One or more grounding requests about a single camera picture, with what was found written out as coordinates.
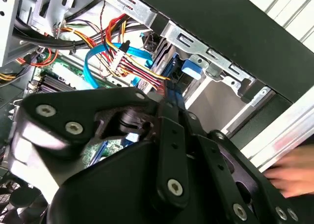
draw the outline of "silver metal bracket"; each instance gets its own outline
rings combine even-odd
[[[202,43],[200,40],[196,39],[181,27],[175,25],[172,21],[168,22],[165,29],[161,33],[161,36],[165,37],[171,44],[189,54],[195,54],[204,57],[228,73],[230,76],[238,79],[240,82],[244,79],[248,79],[251,82],[255,80],[254,77],[241,70],[234,63],[224,58],[222,55]]]
[[[54,30],[59,28],[64,20],[65,13],[72,7],[74,0],[67,0],[62,5],[63,0],[37,0],[34,12],[30,17],[29,25],[54,35]],[[43,6],[47,4],[48,8],[42,12]]]
[[[19,0],[0,0],[1,43],[0,66],[7,64]]]
[[[151,7],[146,5],[140,0],[105,0],[112,4],[114,7],[120,9],[130,17],[137,20],[139,23],[150,27],[157,16]]]
[[[203,68],[206,76],[212,78],[215,82],[223,82],[230,86],[238,96],[238,90],[241,88],[241,82],[244,79],[248,79],[251,83],[255,80],[254,77],[171,21],[168,22],[161,36],[165,37],[174,46],[192,54],[191,61]],[[208,71],[213,64],[221,69],[221,71],[216,72],[217,75],[210,74]]]

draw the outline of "red wire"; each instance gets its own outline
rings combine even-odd
[[[132,66],[131,64],[129,64],[128,62],[124,61],[124,64],[126,64],[129,68],[131,68],[133,71],[136,71],[138,73],[140,73],[141,75],[145,76],[147,79],[149,79],[150,81],[153,81],[155,84],[159,85],[160,82],[158,82],[156,79],[154,79],[152,76],[150,76],[148,73],[145,73],[144,71]]]

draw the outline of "blue tab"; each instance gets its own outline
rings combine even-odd
[[[201,79],[202,68],[190,60],[184,62],[181,70],[196,80]]]

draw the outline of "screw hole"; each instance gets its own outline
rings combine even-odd
[[[176,143],[172,143],[171,146],[174,148],[174,149],[178,149],[178,145]]]
[[[74,131],[77,131],[77,130],[78,130],[78,127],[75,126],[75,125],[71,125],[71,126],[70,126],[70,129],[72,129],[72,130],[74,130]]]
[[[220,165],[220,164],[218,164],[218,168],[220,169],[220,170],[224,170],[224,167],[222,166],[222,165]]]

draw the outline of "finger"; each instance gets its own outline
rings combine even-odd
[[[274,166],[284,166],[284,165],[291,165],[292,163],[299,161],[297,156],[293,153],[287,154],[283,156],[280,160],[278,160]]]
[[[268,179],[281,179],[281,180],[306,180],[313,181],[314,173],[311,168],[288,168],[279,167],[266,170],[264,176]]]
[[[284,197],[300,196],[314,192],[314,184],[311,182],[273,179],[271,183],[281,191]]]

